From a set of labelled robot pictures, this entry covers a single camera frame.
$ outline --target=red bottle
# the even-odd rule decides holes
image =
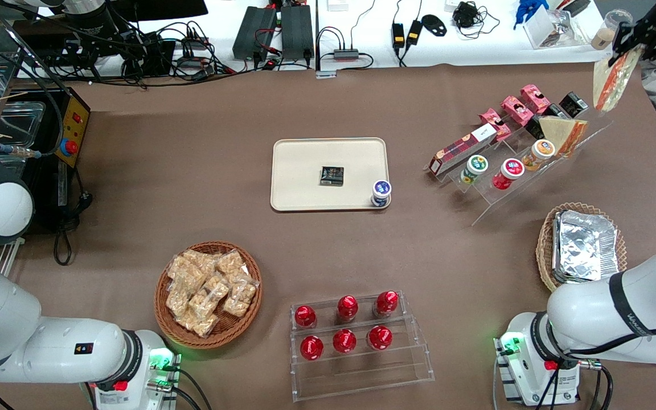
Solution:
[[[339,353],[348,353],[356,348],[356,335],[349,329],[341,329],[333,335],[333,348]]]
[[[366,339],[369,342],[369,347],[373,350],[385,350],[391,345],[393,335],[387,327],[378,325],[369,330]]]
[[[500,167],[500,172],[493,177],[493,185],[499,190],[507,190],[513,181],[523,176],[526,167],[515,158],[508,158]]]
[[[374,303],[374,314],[376,317],[389,317],[391,312],[399,305],[399,294],[393,290],[381,293]]]
[[[295,323],[302,329],[313,329],[318,324],[318,318],[313,308],[303,305],[295,310]]]
[[[343,296],[338,301],[338,319],[341,322],[351,322],[359,312],[359,302],[351,295]]]
[[[323,342],[314,335],[310,335],[300,343],[300,355],[305,360],[318,360],[323,354]]]

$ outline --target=clear cup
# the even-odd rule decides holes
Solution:
[[[601,25],[599,31],[596,32],[596,36],[591,40],[591,47],[594,47],[597,50],[603,50],[614,41],[614,35],[617,33],[617,28],[619,28],[619,23],[632,23],[632,15],[629,14],[629,11],[622,9],[614,9],[604,16],[604,24]]]

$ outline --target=acrylic display stand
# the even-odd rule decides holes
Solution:
[[[588,121],[588,127],[585,135],[579,144],[576,145],[576,150],[573,155],[576,155],[586,142],[603,132],[614,122],[602,112],[593,109],[593,107],[589,107],[585,112],[576,116],[576,119]],[[536,142],[536,138],[527,132],[525,128],[516,124],[516,122],[511,120],[507,115],[503,117],[503,121],[505,124],[508,124],[512,133],[502,142],[493,143],[492,145],[481,148],[480,150],[477,150],[476,153],[473,153],[473,155],[479,154],[487,158],[490,168],[485,171],[484,174],[477,177],[472,184],[465,184],[460,180],[466,161],[463,161],[462,163],[455,165],[452,169],[435,176],[442,185],[455,182],[457,188],[464,194],[469,190],[476,190],[481,195],[482,199],[487,202],[487,208],[485,208],[484,212],[477,217],[471,226],[474,226],[481,221],[485,215],[488,215],[503,203],[508,202],[508,200],[523,192],[523,190],[527,189],[533,182],[540,179],[548,170],[567,159],[573,158],[573,156],[569,158],[560,155],[554,156],[549,161],[542,164],[537,171],[531,172],[526,170],[523,176],[513,181],[507,190],[499,190],[495,188],[492,179],[493,176],[500,171],[500,166],[502,166],[503,161],[508,158],[517,158],[520,160],[524,155],[531,151],[531,145]]]
[[[338,299],[291,306],[293,402],[434,381],[427,342],[404,294],[398,294],[399,307],[385,319],[373,315],[372,307],[378,295],[356,298],[359,312],[347,324],[339,324],[336,318]],[[295,324],[295,310],[302,305],[315,310],[318,319],[315,329],[300,329]],[[367,333],[376,325],[388,327],[393,333],[391,345],[380,352],[372,350],[366,340]],[[349,329],[356,335],[356,348],[350,353],[338,353],[333,348],[333,335],[341,329]],[[318,360],[305,360],[300,355],[300,343],[308,335],[323,342],[323,355]]]

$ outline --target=wicker basket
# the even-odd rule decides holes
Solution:
[[[627,247],[624,244],[624,237],[622,233],[617,228],[617,224],[612,221],[612,218],[609,218],[609,215],[601,212],[598,208],[594,208],[591,205],[586,205],[586,203],[573,202],[573,203],[563,203],[551,210],[546,217],[546,220],[543,222],[543,227],[541,228],[541,233],[538,236],[538,247],[536,247],[536,262],[538,262],[538,270],[541,274],[541,280],[545,283],[546,286],[553,292],[560,286],[560,283],[554,277],[554,270],[552,263],[554,263],[554,229],[553,222],[555,215],[560,211],[571,210],[576,211],[582,214],[588,215],[601,215],[607,218],[614,228],[617,230],[617,262],[619,263],[619,270],[627,269]]]
[[[216,323],[216,326],[208,337],[201,338],[198,337],[196,333],[190,332],[189,330],[184,329],[184,327],[180,327],[175,321],[171,310],[166,307],[166,298],[169,296],[167,288],[169,287],[169,283],[171,283],[171,278],[166,275],[166,268],[168,266],[161,273],[161,278],[159,278],[158,285],[156,286],[156,294],[154,294],[154,311],[156,313],[158,325],[161,327],[161,331],[175,343],[179,343],[179,345],[190,347],[192,349],[214,349],[216,347],[224,346],[239,337],[242,332],[245,332],[247,327],[249,327],[252,321],[255,320],[257,311],[260,310],[260,304],[263,302],[263,280],[262,277],[260,277],[260,268],[257,267],[257,263],[247,251],[235,244],[230,244],[229,242],[202,242],[190,246],[189,249],[210,254],[227,253],[232,249],[237,249],[245,264],[247,264],[249,275],[260,281],[260,286],[257,288],[257,294],[252,299],[252,304],[243,317],[235,317],[232,314],[222,311],[222,305],[224,304],[224,301],[222,301],[219,303],[219,307],[217,307],[216,310],[216,315],[219,317],[219,321]]]

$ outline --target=beige tray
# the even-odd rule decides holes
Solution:
[[[342,166],[343,186],[320,185],[324,166]],[[388,181],[381,138],[280,140],[273,147],[270,204],[276,211],[382,210],[371,203],[374,182]]]

